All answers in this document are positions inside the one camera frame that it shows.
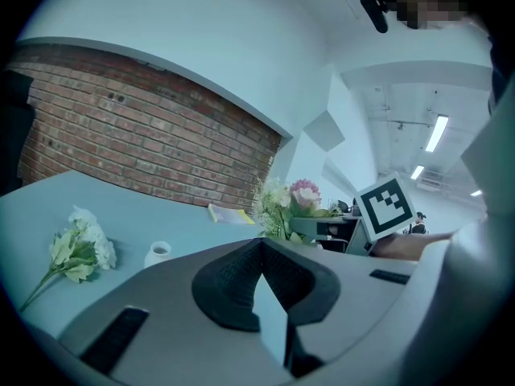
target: yellow book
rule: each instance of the yellow book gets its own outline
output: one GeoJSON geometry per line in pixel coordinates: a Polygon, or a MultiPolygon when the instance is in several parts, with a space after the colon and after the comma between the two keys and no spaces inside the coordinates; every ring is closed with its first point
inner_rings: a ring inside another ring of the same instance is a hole
{"type": "Polygon", "coordinates": [[[243,209],[227,209],[211,203],[208,210],[215,223],[255,224],[243,209]]]}

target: white vase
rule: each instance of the white vase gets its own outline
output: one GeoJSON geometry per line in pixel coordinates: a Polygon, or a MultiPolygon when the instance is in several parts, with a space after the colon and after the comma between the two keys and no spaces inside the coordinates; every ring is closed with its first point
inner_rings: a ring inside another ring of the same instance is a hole
{"type": "Polygon", "coordinates": [[[170,245],[166,241],[156,241],[145,256],[144,266],[147,268],[172,258],[170,245]]]}

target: table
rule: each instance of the table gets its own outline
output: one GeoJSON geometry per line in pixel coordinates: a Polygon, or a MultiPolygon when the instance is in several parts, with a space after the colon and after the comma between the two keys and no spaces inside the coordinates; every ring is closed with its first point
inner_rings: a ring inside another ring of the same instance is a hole
{"type": "Polygon", "coordinates": [[[117,267],[76,284],[48,282],[23,318],[58,338],[84,309],[143,269],[150,245],[167,241],[175,257],[254,238],[258,226],[216,224],[205,207],[171,202],[69,171],[0,199],[0,277],[19,308],[46,273],[53,233],[69,227],[73,205],[90,210],[114,242],[117,267]]]}

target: white flower bouquet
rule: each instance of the white flower bouquet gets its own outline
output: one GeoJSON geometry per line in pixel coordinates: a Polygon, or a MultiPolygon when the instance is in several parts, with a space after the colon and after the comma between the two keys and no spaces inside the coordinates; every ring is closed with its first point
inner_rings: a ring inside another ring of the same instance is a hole
{"type": "Polygon", "coordinates": [[[34,300],[35,295],[52,277],[64,274],[76,283],[86,280],[93,270],[114,268],[116,254],[113,243],[108,241],[97,222],[88,210],[74,206],[68,218],[72,224],[63,234],[56,233],[50,245],[51,262],[47,273],[23,303],[20,313],[34,300]]]}
{"type": "Polygon", "coordinates": [[[299,235],[290,228],[292,217],[335,217],[337,211],[320,208],[319,188],[311,181],[302,179],[291,187],[277,179],[260,183],[255,191],[253,213],[265,229],[266,237],[278,237],[299,244],[310,244],[309,236],[299,235]]]}

